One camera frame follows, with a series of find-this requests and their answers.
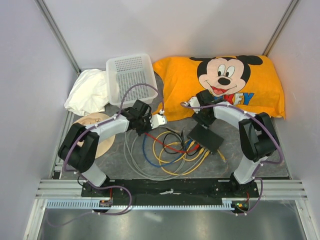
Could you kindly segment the black network switch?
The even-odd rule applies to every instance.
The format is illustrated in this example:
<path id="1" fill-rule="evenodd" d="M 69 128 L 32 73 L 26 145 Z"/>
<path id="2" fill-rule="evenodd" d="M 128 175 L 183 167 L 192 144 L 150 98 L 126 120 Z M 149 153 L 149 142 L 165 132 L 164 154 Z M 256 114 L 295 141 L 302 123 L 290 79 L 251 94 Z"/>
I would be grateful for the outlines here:
<path id="1" fill-rule="evenodd" d="M 201 147 L 209 150 L 211 154 L 215 154 L 224 142 L 224 138 L 214 133 L 209 128 L 197 124 L 187 135 L 187 137 Z"/>

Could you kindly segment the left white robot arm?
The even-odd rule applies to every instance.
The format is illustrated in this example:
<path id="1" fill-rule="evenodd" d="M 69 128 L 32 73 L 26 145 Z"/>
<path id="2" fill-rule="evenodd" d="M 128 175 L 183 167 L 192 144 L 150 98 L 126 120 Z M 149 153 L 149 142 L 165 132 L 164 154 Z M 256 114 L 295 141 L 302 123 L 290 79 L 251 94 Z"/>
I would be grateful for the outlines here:
<path id="1" fill-rule="evenodd" d="M 75 123 L 64 138 L 58 156 L 92 184 L 95 194 L 104 197 L 109 193 L 110 185 L 109 177 L 95 163 L 98 145 L 130 130 L 139 135 L 148 133 L 155 127 L 156 119 L 148 104 L 136 100 L 132 107 L 121 109 L 104 121 L 87 126 Z"/>

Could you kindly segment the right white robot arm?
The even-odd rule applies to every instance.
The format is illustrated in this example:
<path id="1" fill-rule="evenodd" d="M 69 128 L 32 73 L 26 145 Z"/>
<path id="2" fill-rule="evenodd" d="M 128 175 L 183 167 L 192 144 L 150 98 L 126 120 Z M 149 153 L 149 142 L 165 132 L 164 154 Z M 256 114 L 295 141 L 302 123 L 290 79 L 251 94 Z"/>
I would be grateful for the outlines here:
<path id="1" fill-rule="evenodd" d="M 197 93 L 187 105 L 194 111 L 192 118 L 203 127 L 210 127 L 218 119 L 238 129 L 243 157 L 230 176 L 229 191 L 235 197 L 242 196 L 260 166 L 280 148 L 271 117 L 265 112 L 247 112 L 222 98 L 215 99 L 208 90 Z"/>

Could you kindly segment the beige hat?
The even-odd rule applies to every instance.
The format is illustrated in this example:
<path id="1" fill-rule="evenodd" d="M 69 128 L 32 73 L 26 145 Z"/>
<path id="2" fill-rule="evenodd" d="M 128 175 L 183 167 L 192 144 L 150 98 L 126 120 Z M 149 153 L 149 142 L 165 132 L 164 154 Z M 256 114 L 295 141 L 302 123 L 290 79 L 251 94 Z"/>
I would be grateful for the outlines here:
<path id="1" fill-rule="evenodd" d="M 108 118 L 110 118 L 108 115 L 104 114 L 104 113 L 91 113 L 87 116 L 83 116 L 81 118 L 79 118 L 78 120 L 74 121 L 73 124 L 75 123 L 80 123 L 83 126 L 88 126 L 94 123 L 98 123 L 101 121 L 105 121 Z M 101 157 L 102 155 L 104 155 L 113 145 L 114 141 L 115 141 L 116 136 L 113 135 L 109 138 L 106 138 L 104 141 L 99 142 L 98 146 L 97 146 L 97 150 L 96 150 L 96 154 L 95 154 L 95 159 Z"/>

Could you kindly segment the white plastic basket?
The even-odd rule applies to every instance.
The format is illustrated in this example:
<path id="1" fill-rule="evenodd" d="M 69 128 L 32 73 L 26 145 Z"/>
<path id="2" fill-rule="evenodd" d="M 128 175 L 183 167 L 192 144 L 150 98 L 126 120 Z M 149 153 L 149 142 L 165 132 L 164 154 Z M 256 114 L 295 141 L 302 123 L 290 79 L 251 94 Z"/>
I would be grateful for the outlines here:
<path id="1" fill-rule="evenodd" d="M 113 106 L 131 107 L 136 100 L 151 104 L 158 96 L 151 58 L 146 53 L 110 58 L 105 70 L 108 99 Z"/>

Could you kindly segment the orange Mickey pillow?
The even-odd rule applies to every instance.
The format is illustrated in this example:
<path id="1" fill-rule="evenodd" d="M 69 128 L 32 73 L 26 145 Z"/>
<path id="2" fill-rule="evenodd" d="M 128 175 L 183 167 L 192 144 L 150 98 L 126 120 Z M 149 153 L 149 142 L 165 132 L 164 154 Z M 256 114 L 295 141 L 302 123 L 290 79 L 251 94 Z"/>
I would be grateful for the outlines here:
<path id="1" fill-rule="evenodd" d="M 158 108 L 170 122 L 191 117 L 193 110 L 181 103 L 203 90 L 247 112 L 286 116 L 282 84 L 266 56 L 173 56 L 155 62 L 153 70 L 163 82 L 164 103 Z"/>

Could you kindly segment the white cloth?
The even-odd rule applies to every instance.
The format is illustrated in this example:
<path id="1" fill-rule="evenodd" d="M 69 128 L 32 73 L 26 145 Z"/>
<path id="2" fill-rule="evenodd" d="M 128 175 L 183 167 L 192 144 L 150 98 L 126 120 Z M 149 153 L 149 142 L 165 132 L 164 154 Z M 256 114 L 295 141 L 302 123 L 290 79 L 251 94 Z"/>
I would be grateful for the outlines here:
<path id="1" fill-rule="evenodd" d="M 106 72 L 99 69 L 87 69 L 76 79 L 64 103 L 64 108 L 75 115 L 87 116 L 104 112 L 108 103 Z"/>

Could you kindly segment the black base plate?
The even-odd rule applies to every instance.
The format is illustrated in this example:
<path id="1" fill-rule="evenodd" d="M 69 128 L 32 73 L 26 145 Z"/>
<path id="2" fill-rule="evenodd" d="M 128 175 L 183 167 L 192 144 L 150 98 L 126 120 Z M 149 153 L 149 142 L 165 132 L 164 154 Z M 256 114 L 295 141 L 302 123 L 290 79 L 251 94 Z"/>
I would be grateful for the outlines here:
<path id="1" fill-rule="evenodd" d="M 125 190 L 132 195 L 132 206 L 196 206 L 221 205 L 223 198 L 247 199 L 259 196 L 255 182 L 236 187 L 229 180 L 218 178 L 175 178 L 165 181 L 150 179 L 115 179 L 105 184 L 112 190 L 98 190 L 85 183 L 82 197 L 112 197 L 115 206 L 127 205 L 130 201 Z"/>

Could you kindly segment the aluminium rail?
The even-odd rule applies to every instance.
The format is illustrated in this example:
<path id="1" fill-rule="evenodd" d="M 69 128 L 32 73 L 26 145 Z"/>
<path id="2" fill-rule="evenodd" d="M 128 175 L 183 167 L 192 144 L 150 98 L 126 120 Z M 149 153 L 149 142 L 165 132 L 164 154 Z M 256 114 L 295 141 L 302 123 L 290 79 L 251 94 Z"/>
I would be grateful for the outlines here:
<path id="1" fill-rule="evenodd" d="M 300 180 L 256 180 L 262 200 L 306 200 L 307 194 Z M 75 179 L 42 179 L 36 191 L 36 199 L 81 199 L 82 187 Z"/>

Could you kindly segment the right aluminium frame post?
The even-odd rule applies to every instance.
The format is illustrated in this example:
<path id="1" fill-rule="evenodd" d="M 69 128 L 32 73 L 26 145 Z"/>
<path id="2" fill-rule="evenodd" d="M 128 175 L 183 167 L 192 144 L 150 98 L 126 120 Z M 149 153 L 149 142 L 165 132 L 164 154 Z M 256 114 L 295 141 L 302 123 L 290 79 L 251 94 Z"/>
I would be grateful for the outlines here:
<path id="1" fill-rule="evenodd" d="M 285 29 L 287 23 L 289 22 L 291 16 L 293 15 L 294 11 L 296 10 L 297 6 L 299 5 L 300 0 L 291 0 L 285 9 L 281 19 L 279 20 L 273 34 L 271 35 L 268 43 L 266 44 L 262 55 L 268 57 L 277 43 L 278 39 L 280 38 L 283 30 Z"/>

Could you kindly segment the aluminium frame post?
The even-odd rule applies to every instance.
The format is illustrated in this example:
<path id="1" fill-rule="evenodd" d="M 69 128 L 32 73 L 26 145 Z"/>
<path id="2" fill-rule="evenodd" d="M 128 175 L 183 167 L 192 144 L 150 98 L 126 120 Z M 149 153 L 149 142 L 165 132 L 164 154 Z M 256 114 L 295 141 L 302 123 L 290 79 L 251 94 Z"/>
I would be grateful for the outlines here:
<path id="1" fill-rule="evenodd" d="M 268 57 L 277 43 L 278 39 L 280 38 L 283 30 L 285 29 L 287 23 L 289 22 L 291 16 L 293 15 L 294 11 L 296 10 L 297 6 L 299 5 L 300 0 L 291 0 L 285 9 L 281 19 L 279 20 L 273 34 L 271 35 L 268 43 L 266 44 L 262 55 Z"/>
<path id="2" fill-rule="evenodd" d="M 51 29 L 53 35 L 58 41 L 62 51 L 67 57 L 69 63 L 71 64 L 73 70 L 79 75 L 81 73 L 81 68 L 79 67 L 70 47 L 68 46 L 61 30 L 59 29 L 49 7 L 47 6 L 44 0 L 35 0 L 36 5 L 38 6 L 40 12 L 42 13 L 44 19 L 46 20 L 49 28 Z"/>

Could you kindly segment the left aluminium frame post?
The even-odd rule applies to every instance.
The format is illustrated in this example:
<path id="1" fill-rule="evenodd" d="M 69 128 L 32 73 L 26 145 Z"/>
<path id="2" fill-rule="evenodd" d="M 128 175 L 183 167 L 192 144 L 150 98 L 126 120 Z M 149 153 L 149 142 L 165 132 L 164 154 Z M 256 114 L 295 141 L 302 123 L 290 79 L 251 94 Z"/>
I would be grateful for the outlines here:
<path id="1" fill-rule="evenodd" d="M 42 13 L 44 19 L 46 20 L 49 28 L 51 29 L 53 35 L 58 41 L 62 51 L 67 57 L 69 63 L 71 64 L 73 70 L 79 75 L 81 73 L 81 68 L 79 67 L 70 47 L 68 46 L 61 30 L 59 29 L 49 7 L 47 6 L 44 0 L 35 0 L 36 5 L 38 6 L 40 12 Z"/>

